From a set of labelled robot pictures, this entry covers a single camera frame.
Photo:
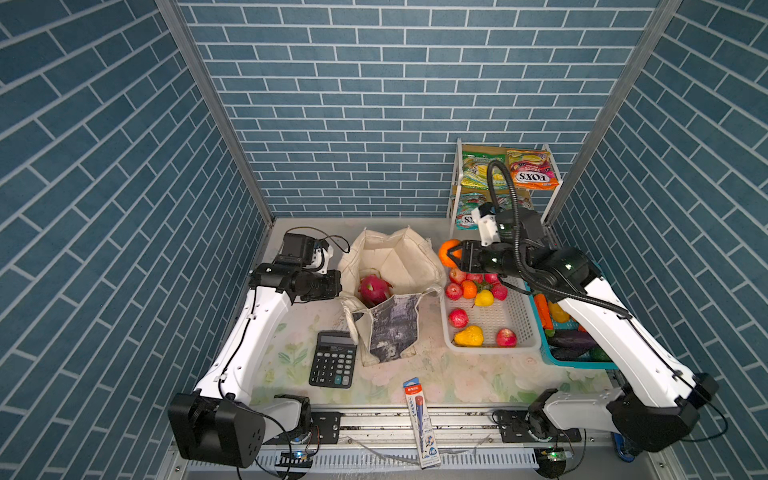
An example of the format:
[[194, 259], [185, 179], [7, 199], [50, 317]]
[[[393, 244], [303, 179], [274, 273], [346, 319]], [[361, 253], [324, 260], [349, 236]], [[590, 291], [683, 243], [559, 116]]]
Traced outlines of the large orange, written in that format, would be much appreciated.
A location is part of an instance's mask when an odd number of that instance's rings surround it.
[[452, 256], [452, 257], [455, 257], [455, 258], [462, 258], [462, 252], [463, 252], [463, 249], [461, 251], [458, 251], [458, 252], [449, 252], [448, 251], [448, 241], [444, 242], [441, 245], [441, 247], [439, 249], [439, 252], [438, 252], [438, 257], [439, 257], [442, 265], [445, 266], [445, 267], [447, 267], [446, 266], [446, 259], [447, 259], [448, 256]]

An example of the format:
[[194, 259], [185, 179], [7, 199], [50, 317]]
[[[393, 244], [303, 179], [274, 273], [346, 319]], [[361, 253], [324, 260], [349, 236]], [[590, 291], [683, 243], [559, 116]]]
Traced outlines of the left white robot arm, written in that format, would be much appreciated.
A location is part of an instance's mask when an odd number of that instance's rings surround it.
[[264, 443], [275, 438], [289, 443], [307, 434], [309, 399], [277, 395], [253, 409], [254, 375], [296, 300], [332, 300], [341, 290], [337, 270], [261, 264], [252, 272], [243, 311], [221, 352], [193, 391], [176, 394], [169, 405], [182, 458], [244, 469]]

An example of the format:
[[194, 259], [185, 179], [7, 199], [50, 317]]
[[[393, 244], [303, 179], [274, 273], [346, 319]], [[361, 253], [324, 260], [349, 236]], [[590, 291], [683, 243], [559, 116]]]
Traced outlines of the beige canvas tote bag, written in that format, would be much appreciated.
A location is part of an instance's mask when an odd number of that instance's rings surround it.
[[410, 227], [363, 231], [339, 263], [339, 299], [351, 338], [370, 367], [411, 357], [419, 340], [419, 303], [438, 295], [446, 273], [431, 241]]

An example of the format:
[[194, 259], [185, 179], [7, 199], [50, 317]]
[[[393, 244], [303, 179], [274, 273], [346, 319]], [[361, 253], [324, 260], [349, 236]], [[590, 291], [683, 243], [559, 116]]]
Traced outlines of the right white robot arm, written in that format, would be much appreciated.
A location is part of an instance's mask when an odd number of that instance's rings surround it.
[[701, 408], [719, 389], [717, 381], [692, 372], [662, 347], [583, 252], [530, 242], [449, 240], [440, 257], [445, 266], [465, 273], [522, 279], [530, 293], [543, 294], [574, 318], [623, 374], [624, 385], [604, 394], [557, 389], [540, 394], [528, 408], [534, 436], [601, 430], [618, 433], [648, 452], [693, 440]]

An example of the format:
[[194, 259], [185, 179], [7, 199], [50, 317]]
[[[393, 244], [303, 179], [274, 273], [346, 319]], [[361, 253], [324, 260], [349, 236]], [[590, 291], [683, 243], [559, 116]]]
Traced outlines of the pink dragon fruit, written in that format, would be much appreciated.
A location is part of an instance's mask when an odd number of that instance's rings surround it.
[[371, 274], [361, 280], [358, 293], [363, 304], [372, 308], [392, 296], [392, 286], [376, 274]]

